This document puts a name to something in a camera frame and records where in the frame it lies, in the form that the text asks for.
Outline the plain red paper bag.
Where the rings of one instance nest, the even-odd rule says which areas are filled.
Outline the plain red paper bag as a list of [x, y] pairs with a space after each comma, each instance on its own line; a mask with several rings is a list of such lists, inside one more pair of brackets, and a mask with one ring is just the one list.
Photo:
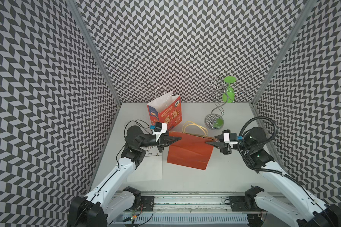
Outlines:
[[[203, 133], [188, 133], [186, 129], [189, 126], [196, 126]], [[169, 147], [167, 163], [206, 170], [214, 148], [207, 142], [217, 141], [216, 138], [208, 136], [207, 128], [192, 121], [187, 121], [183, 125], [181, 132], [172, 131], [170, 136], [180, 137], [181, 140]]]

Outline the white happy every day bag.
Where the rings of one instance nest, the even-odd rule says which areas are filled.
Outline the white happy every day bag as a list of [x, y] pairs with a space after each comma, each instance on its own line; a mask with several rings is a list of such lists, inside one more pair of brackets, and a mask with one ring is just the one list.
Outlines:
[[138, 168], [127, 178], [127, 182], [144, 182], [163, 179], [162, 153], [156, 146], [142, 147], [145, 157]]

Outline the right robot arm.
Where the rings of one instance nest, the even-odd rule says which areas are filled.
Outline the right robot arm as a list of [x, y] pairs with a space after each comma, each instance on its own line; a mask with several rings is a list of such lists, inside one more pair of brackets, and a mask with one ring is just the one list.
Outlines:
[[290, 202], [288, 205], [253, 186], [245, 192], [245, 206], [273, 214], [291, 227], [341, 227], [341, 209], [326, 204], [290, 176], [263, 147], [274, 140], [278, 127], [266, 116], [250, 119], [239, 133], [224, 130], [208, 144], [224, 155], [237, 150], [250, 169], [272, 183]]

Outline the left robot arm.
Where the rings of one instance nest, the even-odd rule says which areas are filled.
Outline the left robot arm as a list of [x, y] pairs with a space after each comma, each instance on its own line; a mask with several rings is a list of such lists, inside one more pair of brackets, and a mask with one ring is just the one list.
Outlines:
[[145, 134], [138, 125], [127, 129], [121, 157], [110, 173], [85, 196], [73, 199], [69, 209], [68, 227], [107, 227], [126, 210], [137, 210], [141, 205], [141, 192], [125, 188], [114, 197], [123, 182], [139, 167], [146, 155], [145, 147], [157, 147], [160, 152], [181, 140], [170, 136], [166, 123], [151, 125]]

